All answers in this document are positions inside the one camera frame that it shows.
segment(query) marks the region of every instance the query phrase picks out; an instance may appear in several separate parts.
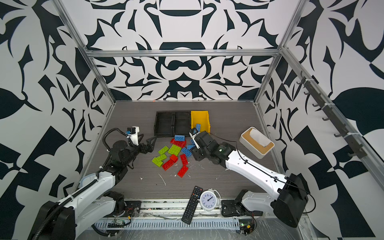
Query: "white alarm clock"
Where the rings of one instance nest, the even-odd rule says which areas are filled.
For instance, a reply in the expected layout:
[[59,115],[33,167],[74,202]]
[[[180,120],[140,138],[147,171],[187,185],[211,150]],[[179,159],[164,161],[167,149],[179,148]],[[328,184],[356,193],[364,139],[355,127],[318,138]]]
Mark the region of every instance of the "white alarm clock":
[[208,189],[200,195],[200,206],[205,211],[212,211],[216,206],[220,205],[220,199],[217,199],[214,191],[216,190]]

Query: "white tissue box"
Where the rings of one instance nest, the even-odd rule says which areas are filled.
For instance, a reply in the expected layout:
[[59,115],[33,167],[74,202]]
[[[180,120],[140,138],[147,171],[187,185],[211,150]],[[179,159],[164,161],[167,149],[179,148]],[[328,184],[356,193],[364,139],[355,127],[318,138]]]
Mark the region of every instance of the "white tissue box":
[[258,159],[262,159],[275,144],[255,127],[248,128],[240,136],[240,142]]

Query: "remote control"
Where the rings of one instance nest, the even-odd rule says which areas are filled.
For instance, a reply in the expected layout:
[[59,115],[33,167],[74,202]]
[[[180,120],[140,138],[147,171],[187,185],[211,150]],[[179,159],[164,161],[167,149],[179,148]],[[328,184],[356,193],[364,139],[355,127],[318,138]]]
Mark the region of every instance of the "remote control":
[[191,224],[193,215],[195,214],[197,203],[200,200],[201,193],[203,193],[203,189],[201,187],[195,186],[191,198],[189,199],[187,208],[185,209],[184,215],[181,218],[181,220],[188,225]]

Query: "lime green building block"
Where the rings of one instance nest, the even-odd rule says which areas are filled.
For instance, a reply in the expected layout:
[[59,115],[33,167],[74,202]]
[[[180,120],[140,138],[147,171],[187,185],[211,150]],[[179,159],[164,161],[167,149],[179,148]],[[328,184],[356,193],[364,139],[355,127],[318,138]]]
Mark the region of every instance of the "lime green building block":
[[154,157],[154,158],[152,159],[152,162],[153,162],[154,164],[156,164],[156,166],[158,166],[158,167],[161,167],[161,165],[163,165],[163,162],[157,160],[157,157]]
[[172,147],[169,149],[168,153],[169,154],[174,154],[175,156],[177,156],[180,151],[181,151],[181,147],[176,146],[175,144],[173,144]]
[[163,161],[164,159],[167,159],[167,156],[165,154],[161,154],[159,157],[156,157],[158,161]]
[[168,148],[167,146],[164,146],[162,149],[160,149],[160,150],[158,151],[158,153],[161,155],[161,154],[166,153],[168,150],[169,150],[169,148]]

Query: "wall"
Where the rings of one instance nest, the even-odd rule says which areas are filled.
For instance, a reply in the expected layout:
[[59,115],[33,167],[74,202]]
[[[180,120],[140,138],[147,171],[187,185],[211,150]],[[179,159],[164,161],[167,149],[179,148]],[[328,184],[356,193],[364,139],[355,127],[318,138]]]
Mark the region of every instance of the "wall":
[[[382,1],[310,0],[289,49],[382,154]],[[316,199],[308,216],[319,239],[382,239],[384,192],[282,59],[260,107],[279,162]],[[307,211],[314,202],[309,197]]]
[[111,106],[53,5],[0,0],[0,239],[72,191]]
[[[277,48],[297,3],[64,1],[90,50]],[[254,99],[271,62],[257,56],[99,60],[114,97],[133,100]]]

